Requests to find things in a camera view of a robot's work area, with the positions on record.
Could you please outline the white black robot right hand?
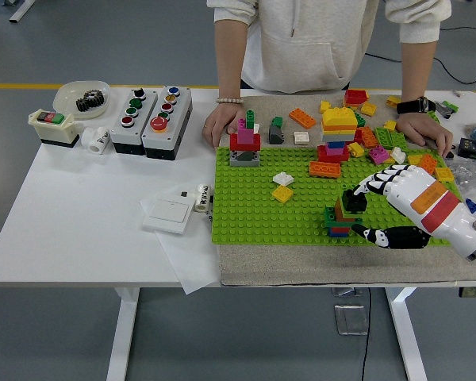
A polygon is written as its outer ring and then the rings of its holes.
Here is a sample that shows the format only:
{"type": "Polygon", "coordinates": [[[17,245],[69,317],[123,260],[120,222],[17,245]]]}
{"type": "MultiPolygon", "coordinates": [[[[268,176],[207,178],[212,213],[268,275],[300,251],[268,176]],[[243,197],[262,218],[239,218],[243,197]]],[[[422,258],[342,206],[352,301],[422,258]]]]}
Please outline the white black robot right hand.
{"type": "Polygon", "coordinates": [[[476,219],[467,206],[434,179],[423,168],[413,165],[392,165],[362,180],[353,190],[354,196],[374,192],[412,226],[389,227],[384,230],[363,225],[351,229],[382,248],[424,248],[430,237],[444,239],[463,258],[476,260],[476,219]]]}

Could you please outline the person's left hand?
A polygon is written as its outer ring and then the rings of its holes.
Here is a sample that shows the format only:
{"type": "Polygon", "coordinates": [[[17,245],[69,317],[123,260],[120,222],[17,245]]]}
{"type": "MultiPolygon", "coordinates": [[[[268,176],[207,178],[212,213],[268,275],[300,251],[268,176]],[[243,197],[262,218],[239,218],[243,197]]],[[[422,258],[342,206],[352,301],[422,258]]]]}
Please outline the person's left hand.
{"type": "Polygon", "coordinates": [[[433,140],[440,156],[446,157],[453,144],[453,134],[423,113],[400,114],[397,129],[414,144],[426,145],[426,140],[433,140]]]}

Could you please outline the person's right hand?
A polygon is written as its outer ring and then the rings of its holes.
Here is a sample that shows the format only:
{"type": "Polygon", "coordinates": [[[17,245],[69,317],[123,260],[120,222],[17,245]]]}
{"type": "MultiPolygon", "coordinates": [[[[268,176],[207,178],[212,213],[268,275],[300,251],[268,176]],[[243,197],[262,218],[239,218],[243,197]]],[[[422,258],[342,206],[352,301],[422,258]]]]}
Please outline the person's right hand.
{"type": "Polygon", "coordinates": [[[245,119],[246,110],[241,104],[219,103],[216,109],[206,118],[202,128],[204,140],[217,148],[224,132],[234,133],[240,119],[245,119]]]}

